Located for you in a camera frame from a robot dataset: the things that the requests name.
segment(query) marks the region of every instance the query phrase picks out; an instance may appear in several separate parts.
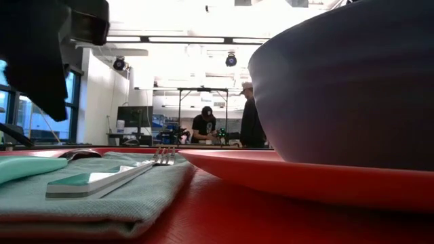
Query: man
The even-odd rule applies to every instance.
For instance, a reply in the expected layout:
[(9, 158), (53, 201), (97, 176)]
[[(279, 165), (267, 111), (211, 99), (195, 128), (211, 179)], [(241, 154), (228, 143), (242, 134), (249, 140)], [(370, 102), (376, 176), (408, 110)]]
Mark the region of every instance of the man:
[(252, 83), (245, 82), (242, 86), (243, 91), (240, 95), (244, 95), (247, 102), (245, 102), (243, 119), (241, 120), (240, 142), (243, 147), (264, 148), (266, 137), (256, 110)]
[(216, 134), (216, 118), (212, 114), (212, 108), (205, 106), (202, 113), (193, 119), (193, 137), (191, 143), (199, 143), (200, 140), (213, 140)]

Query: bowl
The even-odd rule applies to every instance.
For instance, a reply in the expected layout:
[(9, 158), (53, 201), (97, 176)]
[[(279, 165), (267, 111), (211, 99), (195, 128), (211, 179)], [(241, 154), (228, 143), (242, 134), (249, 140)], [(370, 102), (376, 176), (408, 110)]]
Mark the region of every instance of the bowl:
[(254, 52), (259, 118), (284, 160), (434, 170), (434, 4), (393, 4), (340, 7)]

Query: computer monitor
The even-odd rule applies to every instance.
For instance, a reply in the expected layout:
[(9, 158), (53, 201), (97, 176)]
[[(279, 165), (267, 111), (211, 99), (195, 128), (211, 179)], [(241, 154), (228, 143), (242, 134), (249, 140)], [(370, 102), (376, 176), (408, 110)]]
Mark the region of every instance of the computer monitor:
[(152, 106), (120, 106), (117, 108), (117, 120), (125, 121), (125, 127), (139, 126), (139, 110), (142, 112), (141, 127), (151, 127), (153, 107)]

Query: cap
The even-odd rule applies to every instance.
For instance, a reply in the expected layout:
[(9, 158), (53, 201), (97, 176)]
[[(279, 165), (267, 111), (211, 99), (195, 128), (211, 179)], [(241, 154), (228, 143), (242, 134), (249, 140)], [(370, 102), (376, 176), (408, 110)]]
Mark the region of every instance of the cap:
[(204, 116), (205, 118), (212, 117), (212, 108), (210, 106), (204, 106), (202, 108), (202, 116)]
[(241, 85), (243, 86), (243, 91), (239, 95), (243, 95), (247, 89), (253, 89), (252, 82), (243, 82)]

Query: black cap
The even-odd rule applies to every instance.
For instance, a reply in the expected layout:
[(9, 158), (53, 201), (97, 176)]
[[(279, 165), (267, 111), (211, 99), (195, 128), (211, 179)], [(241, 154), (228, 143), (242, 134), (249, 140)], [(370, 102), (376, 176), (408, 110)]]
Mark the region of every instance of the black cap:
[(212, 115), (212, 108), (210, 106), (204, 106), (202, 108), (202, 116), (205, 118), (213, 117)]

